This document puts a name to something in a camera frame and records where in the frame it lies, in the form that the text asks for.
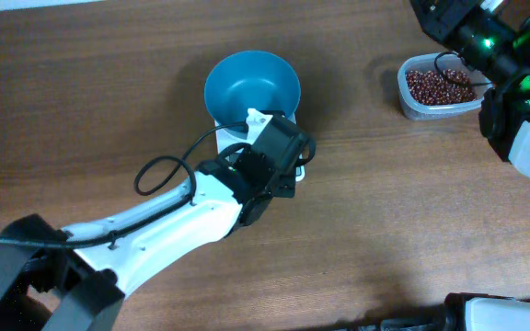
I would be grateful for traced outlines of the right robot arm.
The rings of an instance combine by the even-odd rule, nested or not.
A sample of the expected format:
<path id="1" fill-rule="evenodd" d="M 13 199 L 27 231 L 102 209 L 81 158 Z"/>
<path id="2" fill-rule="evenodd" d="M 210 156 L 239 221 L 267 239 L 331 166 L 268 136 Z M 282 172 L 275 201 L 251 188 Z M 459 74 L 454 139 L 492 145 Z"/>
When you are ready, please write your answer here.
<path id="1" fill-rule="evenodd" d="M 493 84 L 478 114 L 498 157 L 530 178 L 530 16 L 517 30 L 497 1 L 411 0 L 421 29 Z M 530 330 L 530 300 L 450 293 L 424 316 L 384 320 L 380 330 Z"/>

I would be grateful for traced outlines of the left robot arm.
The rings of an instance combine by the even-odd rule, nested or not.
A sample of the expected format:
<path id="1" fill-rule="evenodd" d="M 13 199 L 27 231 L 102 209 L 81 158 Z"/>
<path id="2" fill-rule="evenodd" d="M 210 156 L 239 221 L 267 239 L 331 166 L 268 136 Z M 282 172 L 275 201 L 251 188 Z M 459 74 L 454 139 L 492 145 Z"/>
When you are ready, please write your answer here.
<path id="1" fill-rule="evenodd" d="M 212 160 L 179 157 L 186 179 L 127 211 L 61 229 L 37 214 L 10 223 L 0 233 L 0 330 L 110 330 L 157 273 L 291 198 L 315 140 L 279 111 L 251 109 L 242 128 L 246 140 Z"/>

